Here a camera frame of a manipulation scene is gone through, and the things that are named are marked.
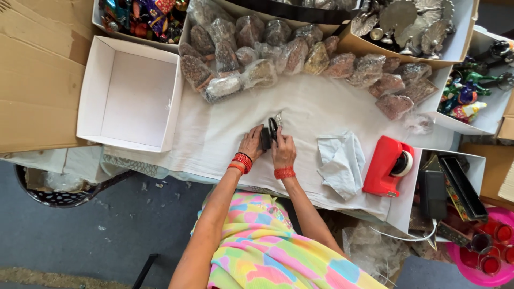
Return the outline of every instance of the orange bangle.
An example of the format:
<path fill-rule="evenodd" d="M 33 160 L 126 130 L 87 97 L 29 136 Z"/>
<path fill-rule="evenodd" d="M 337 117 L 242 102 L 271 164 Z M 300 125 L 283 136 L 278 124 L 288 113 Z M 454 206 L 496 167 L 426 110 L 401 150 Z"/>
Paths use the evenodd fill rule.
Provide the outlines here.
<path fill-rule="evenodd" d="M 284 179 L 284 178 L 296 176 L 295 171 L 292 170 L 292 167 L 275 169 L 274 174 L 275 174 L 276 179 Z"/>
<path fill-rule="evenodd" d="M 245 169 L 243 169 L 243 167 L 241 167 L 240 165 L 229 164 L 227 169 L 228 168 L 237 168 L 238 170 L 241 171 L 241 175 L 245 174 Z"/>

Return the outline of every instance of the woman's left hand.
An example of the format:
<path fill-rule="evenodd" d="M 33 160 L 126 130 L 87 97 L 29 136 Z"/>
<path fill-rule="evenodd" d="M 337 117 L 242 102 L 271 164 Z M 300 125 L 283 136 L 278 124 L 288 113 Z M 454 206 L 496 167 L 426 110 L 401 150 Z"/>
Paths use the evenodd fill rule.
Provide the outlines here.
<path fill-rule="evenodd" d="M 255 162 L 264 153 L 263 150 L 258 149 L 263 127 L 263 124 L 257 125 L 249 133 L 246 133 L 237 151 L 238 153 L 247 154 L 252 159 L 252 162 Z"/>

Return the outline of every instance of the red bangle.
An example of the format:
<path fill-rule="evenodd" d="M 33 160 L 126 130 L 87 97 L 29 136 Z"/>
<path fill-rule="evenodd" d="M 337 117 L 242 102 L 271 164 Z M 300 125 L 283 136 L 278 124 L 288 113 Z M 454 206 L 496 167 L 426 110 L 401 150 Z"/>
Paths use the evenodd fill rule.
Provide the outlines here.
<path fill-rule="evenodd" d="M 245 165 L 245 174 L 249 173 L 252 168 L 252 160 L 244 153 L 236 153 L 232 161 L 239 161 Z"/>
<path fill-rule="evenodd" d="M 241 171 L 241 174 L 243 174 L 243 175 L 245 174 L 245 169 L 243 169 L 243 167 L 241 167 L 240 165 L 229 164 L 227 169 L 228 168 L 237 168 L 238 170 Z"/>
<path fill-rule="evenodd" d="M 284 179 L 287 177 L 296 176 L 295 171 L 292 170 L 292 167 L 285 167 L 280 169 L 275 169 L 275 178 L 276 179 Z"/>

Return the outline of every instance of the hand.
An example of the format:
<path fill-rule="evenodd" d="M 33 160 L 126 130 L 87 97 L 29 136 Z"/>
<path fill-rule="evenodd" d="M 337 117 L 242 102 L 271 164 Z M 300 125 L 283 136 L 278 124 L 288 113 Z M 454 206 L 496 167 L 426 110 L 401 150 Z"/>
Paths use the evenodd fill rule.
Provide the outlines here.
<path fill-rule="evenodd" d="M 277 141 L 271 145 L 273 166 L 275 169 L 292 167 L 296 159 L 295 142 L 290 135 L 282 135 L 282 128 L 277 130 Z"/>
<path fill-rule="evenodd" d="M 238 153 L 247 154 L 252 159 L 252 162 L 255 162 L 264 153 L 263 150 L 257 150 L 263 127 L 263 124 L 257 125 L 249 133 L 246 133 L 237 151 Z"/>

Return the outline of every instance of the woman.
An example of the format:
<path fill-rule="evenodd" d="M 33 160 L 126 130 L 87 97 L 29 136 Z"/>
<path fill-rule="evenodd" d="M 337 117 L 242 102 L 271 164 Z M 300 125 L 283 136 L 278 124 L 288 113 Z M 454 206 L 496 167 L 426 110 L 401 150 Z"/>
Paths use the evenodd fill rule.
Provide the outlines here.
<path fill-rule="evenodd" d="M 291 136 L 277 131 L 275 177 L 291 198 L 304 236 L 270 195 L 234 193 L 263 154 L 263 125 L 246 133 L 225 175 L 206 199 L 169 288 L 384 288 L 348 261 L 300 187 Z"/>

